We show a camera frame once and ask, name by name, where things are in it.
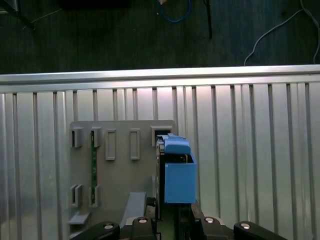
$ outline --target vertical ridge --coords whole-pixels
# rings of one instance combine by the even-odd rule
[[[186,101],[186,87],[184,87],[184,103],[185,103],[185,109],[187,109],[187,101]],[[185,119],[188,118],[193,118],[193,132],[194,132],[194,145],[196,146],[196,152],[195,152],[195,157],[197,160],[197,187],[198,187],[198,203],[201,206],[201,193],[200,193],[200,161],[199,161],[199,141],[198,141],[198,110],[197,110],[197,92],[196,88],[192,87],[191,88],[191,94],[192,94],[192,108],[193,108],[193,116],[188,116],[187,111],[185,111]]]
[[[78,94],[77,91],[73,92],[73,120],[78,121]]]
[[[61,203],[60,203],[60,148],[59,148],[59,137],[58,137],[58,99],[57,93],[53,93],[53,128],[54,128],[54,150],[55,150],[55,183],[56,183],[56,208],[57,208],[57,226],[58,226],[58,237],[63,239],[62,234],[62,214],[61,214]]]
[[[16,208],[16,225],[17,225],[17,240],[21,240],[21,196],[20,196],[20,164],[19,164],[19,141],[18,141],[18,104],[17,94],[12,94],[13,108],[13,142],[14,142],[14,167],[15,167],[15,208]]]
[[[118,120],[118,98],[117,98],[117,90],[113,89],[112,91],[113,95],[113,120]]]
[[[311,230],[314,239],[317,239],[316,227],[316,200],[315,200],[315,185],[313,173],[313,154],[312,154],[312,135],[311,135],[311,111],[310,111],[310,89],[309,84],[305,84],[305,104],[306,104],[306,129],[307,129],[307,144],[308,144],[308,166],[309,166],[309,186],[310,186],[310,205],[311,205]]]
[[[238,168],[238,144],[237,144],[237,125],[236,125],[236,96],[235,86],[230,86],[231,92],[231,116],[232,116],[232,135],[233,135],[233,151],[234,151],[234,186],[235,186],[235,208],[236,208],[236,220],[240,221],[240,199],[239,199],[239,168]]]
[[[0,118],[2,118],[2,120],[0,120],[1,126],[0,128],[2,129],[2,136],[0,136],[0,146],[2,148],[2,153],[3,155],[1,156],[3,159],[3,166],[2,166],[2,177],[4,178],[3,181],[3,188],[4,188],[4,196],[5,196],[5,205],[1,205],[0,204],[0,214],[5,212],[5,219],[4,221],[2,220],[2,216],[0,215],[0,223],[3,223],[4,225],[6,225],[6,235],[7,235],[7,239],[10,240],[11,236],[10,236],[10,195],[9,195],[9,168],[8,168],[8,157],[7,157],[7,133],[6,133],[6,99],[5,99],[5,94],[0,94]],[[0,227],[0,239],[2,236],[2,229]]]
[[[158,120],[158,92],[157,88],[152,89],[152,102],[153,102],[153,120]]]
[[[124,99],[124,119],[128,120],[128,111],[127,111],[127,106],[128,106],[128,96],[127,96],[127,89],[123,90],[123,99]]]
[[[41,190],[39,169],[39,129],[38,129],[38,103],[37,94],[33,94],[33,130],[34,130],[34,161],[35,161],[35,191],[36,191],[36,217],[38,239],[42,238],[41,216]]]
[[[132,89],[133,96],[133,120],[138,120],[138,93],[137,89]]]
[[[290,180],[291,180],[291,202],[292,202],[292,225],[293,239],[298,239],[297,224],[297,200],[296,200],[296,181],[295,181],[295,160],[294,160],[294,141],[293,141],[293,123],[292,123],[292,101],[291,87],[286,85],[287,111],[288,111],[288,128],[289,128],[289,154],[290,154]]]
[[[274,99],[272,85],[268,85],[269,99],[269,122],[270,122],[270,141],[271,141],[271,172],[272,172],[272,199],[273,199],[273,217],[274,232],[278,234],[278,202],[277,202],[277,173],[276,173],[276,150],[275,150],[275,123],[274,123]]]
[[[250,110],[252,124],[252,158],[253,158],[253,179],[254,179],[254,212],[255,223],[259,224],[259,201],[258,201],[258,169],[257,169],[257,140],[256,140],[256,117],[255,117],[255,99],[254,86],[249,85]]]
[[[173,120],[176,123],[176,129],[179,129],[179,121],[178,121],[178,96],[177,96],[177,88],[172,88],[172,109],[173,109]]]
[[[93,99],[93,120],[98,121],[98,94],[96,89],[92,91],[92,99]]]
[[[212,120],[213,120],[213,148],[214,148],[214,168],[215,168],[215,182],[217,195],[215,196],[216,204],[218,206],[218,216],[221,217],[221,205],[220,205],[220,177],[219,177],[219,149],[218,149],[218,125],[217,125],[217,98],[216,88],[211,88],[211,101],[212,101]]]

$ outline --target metal sheet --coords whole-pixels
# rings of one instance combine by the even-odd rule
[[[41,237],[39,214],[39,172],[36,158],[34,95],[18,93],[17,134],[20,178],[21,238],[23,240]]]
[[[201,209],[208,216],[220,217],[217,142],[214,142],[211,86],[196,88],[197,140]]]
[[[320,237],[320,83],[312,83],[308,86],[309,99],[307,99],[307,116],[310,120],[309,146],[309,177],[311,188],[311,220],[314,238]]]
[[[157,90],[157,116],[158,120],[173,120],[174,105],[171,87],[158,87]]]
[[[72,91],[57,92],[55,105],[55,154],[57,157],[56,180],[58,191],[58,236],[59,239],[68,239],[69,230],[67,229],[69,221],[69,188],[70,188],[70,164],[69,164],[69,145],[68,145],[68,129],[70,123],[74,120],[73,111],[73,93]]]
[[[251,91],[252,87],[249,85],[241,86],[241,102],[239,102],[239,91],[236,91],[236,116],[238,115],[239,105],[242,105],[242,122],[243,125],[239,125],[237,121],[237,138],[241,142],[237,148],[237,153],[241,154],[238,158],[239,167],[239,182],[244,181],[244,191],[239,186],[239,200],[242,206],[245,204],[245,213],[241,212],[240,217],[242,219],[243,214],[248,221],[256,223],[258,221],[258,195],[257,195],[257,179],[256,179],[256,162],[254,160],[254,140],[256,139],[253,125],[254,109],[253,109],[253,95]]]
[[[124,89],[118,89],[116,91],[116,110],[117,120],[126,120],[126,102]]]
[[[125,119],[134,120],[134,92],[132,89],[125,90]]]
[[[257,175],[258,223],[270,231],[275,229],[274,189],[271,152],[271,130],[268,85],[257,84],[254,90],[254,152]]]
[[[239,219],[238,203],[238,170],[235,158],[234,126],[232,113],[232,93],[230,86],[216,86],[213,104],[216,105],[217,161],[220,191],[220,218],[227,226],[232,226]]]
[[[92,90],[81,90],[76,94],[76,110],[78,121],[94,120],[94,97]]]
[[[97,90],[98,120],[114,120],[114,98],[112,89]]]
[[[319,238],[319,75],[318,65],[0,75],[1,237],[68,239],[70,123],[119,118],[177,122],[205,214]]]
[[[9,230],[9,193],[8,193],[8,161],[6,153],[6,118],[5,118],[5,95],[0,94],[0,239],[8,239]]]
[[[294,239],[292,213],[291,159],[287,86],[272,85],[274,170],[273,188],[276,188],[277,232],[286,239]]]
[[[154,105],[153,105],[152,88],[137,89],[137,114],[138,120],[153,120]]]
[[[58,239],[57,173],[52,92],[37,94],[37,139],[42,238]]]

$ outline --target blue plastic block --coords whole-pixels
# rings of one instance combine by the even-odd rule
[[[165,154],[191,154],[189,141],[187,139],[184,139],[182,136],[175,136],[172,133],[169,133],[168,137],[169,138],[163,139]]]
[[[166,163],[164,202],[193,204],[196,202],[196,160],[192,163]]]

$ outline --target floor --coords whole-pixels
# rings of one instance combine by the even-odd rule
[[[305,5],[320,21],[318,0]],[[156,0],[131,0],[129,9],[60,10],[23,29],[0,15],[0,74],[125,69],[243,66],[256,40],[299,8],[299,0],[211,0],[213,38],[202,0],[189,17],[166,21]],[[186,0],[167,0],[166,13],[182,16]],[[56,0],[21,0],[30,20],[59,10]],[[248,66],[312,64],[317,30],[301,12],[263,39]]]

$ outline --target rectangular slot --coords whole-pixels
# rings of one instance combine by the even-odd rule
[[[72,205],[76,204],[76,191],[74,188],[71,189],[72,194]]]
[[[172,126],[151,126],[151,144],[156,146],[157,135],[166,135],[172,132]]]
[[[71,146],[74,148],[75,147],[75,131],[71,131],[72,136],[71,136]]]
[[[140,129],[130,129],[130,159],[140,159]]]
[[[105,136],[105,160],[116,160],[116,130],[108,129]]]

